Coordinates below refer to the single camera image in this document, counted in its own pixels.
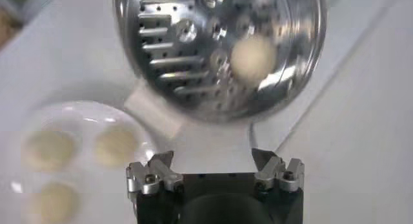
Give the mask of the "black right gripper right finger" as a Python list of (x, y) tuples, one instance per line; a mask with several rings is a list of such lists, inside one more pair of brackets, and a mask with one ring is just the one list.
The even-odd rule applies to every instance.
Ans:
[(304, 188), (305, 165), (297, 158), (288, 164), (273, 151), (252, 149), (252, 157), (257, 167), (255, 183), (260, 183), (265, 190), (276, 185), (285, 192), (297, 192)]

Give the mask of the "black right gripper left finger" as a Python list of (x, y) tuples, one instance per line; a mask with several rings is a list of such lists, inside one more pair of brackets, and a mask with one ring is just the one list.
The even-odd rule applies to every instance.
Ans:
[(170, 166), (173, 151), (155, 154), (146, 165), (140, 162), (130, 163), (126, 168), (126, 185), (129, 194), (141, 192), (152, 195), (163, 187), (173, 192), (183, 185), (183, 175), (174, 172)]

